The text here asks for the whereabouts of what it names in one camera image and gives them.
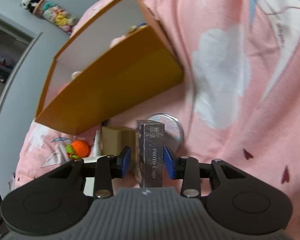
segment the white patch on blanket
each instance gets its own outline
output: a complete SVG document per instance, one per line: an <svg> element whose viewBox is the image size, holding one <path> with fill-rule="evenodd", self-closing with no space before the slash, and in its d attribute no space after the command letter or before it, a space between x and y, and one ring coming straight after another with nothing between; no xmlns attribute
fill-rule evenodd
<svg viewBox="0 0 300 240"><path fill-rule="evenodd" d="M31 144L29 151L32 151L34 148L41 149L43 145L43 139L48 133L49 127L40 123L36 123L29 138L29 143Z"/></svg>
<svg viewBox="0 0 300 240"><path fill-rule="evenodd" d="M56 164L64 164L69 160L67 153L66 153L66 148L63 145L58 145L58 148L52 152L42 164L43 167L48 167L48 166L53 166Z"/></svg>
<svg viewBox="0 0 300 240"><path fill-rule="evenodd" d="M210 29L192 55L195 76L195 110L212 128L225 129L237 118L250 82L250 66L243 51L244 32L236 24L227 31Z"/></svg>

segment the gray wall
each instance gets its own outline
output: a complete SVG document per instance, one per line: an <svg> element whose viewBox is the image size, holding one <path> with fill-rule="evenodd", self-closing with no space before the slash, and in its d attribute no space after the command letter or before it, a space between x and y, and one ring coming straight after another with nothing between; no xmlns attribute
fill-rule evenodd
<svg viewBox="0 0 300 240"><path fill-rule="evenodd" d="M0 113L0 193L4 197L19 152L34 118L52 57L69 36L49 22L23 10L21 0L0 0L0 18L31 36L43 32L19 69ZM98 0L52 0L80 17Z"/></svg>

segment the small brown box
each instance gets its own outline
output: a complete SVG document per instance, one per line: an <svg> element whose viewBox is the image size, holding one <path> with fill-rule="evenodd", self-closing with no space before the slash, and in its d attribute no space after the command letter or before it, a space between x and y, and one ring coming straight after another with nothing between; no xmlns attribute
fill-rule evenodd
<svg viewBox="0 0 300 240"><path fill-rule="evenodd" d="M131 148L131 159L136 156L136 131L125 126L102 127L103 155L118 156L125 146Z"/></svg>

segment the pink blanket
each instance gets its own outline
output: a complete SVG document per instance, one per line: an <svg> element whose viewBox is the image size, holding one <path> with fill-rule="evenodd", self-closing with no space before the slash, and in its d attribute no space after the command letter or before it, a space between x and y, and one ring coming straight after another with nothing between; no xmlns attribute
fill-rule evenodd
<svg viewBox="0 0 300 240"><path fill-rule="evenodd" d="M74 32L110 1L90 7ZM300 239L300 0L143 1L176 49L185 82L111 124L135 127L154 113L176 117L186 137L178 155L221 158L284 191L294 209L287 233ZM94 133L80 137L91 141ZM74 139L33 123L16 185L63 163L67 138ZM135 185L133 178L125 183ZM209 192L206 181L202 188Z"/></svg>

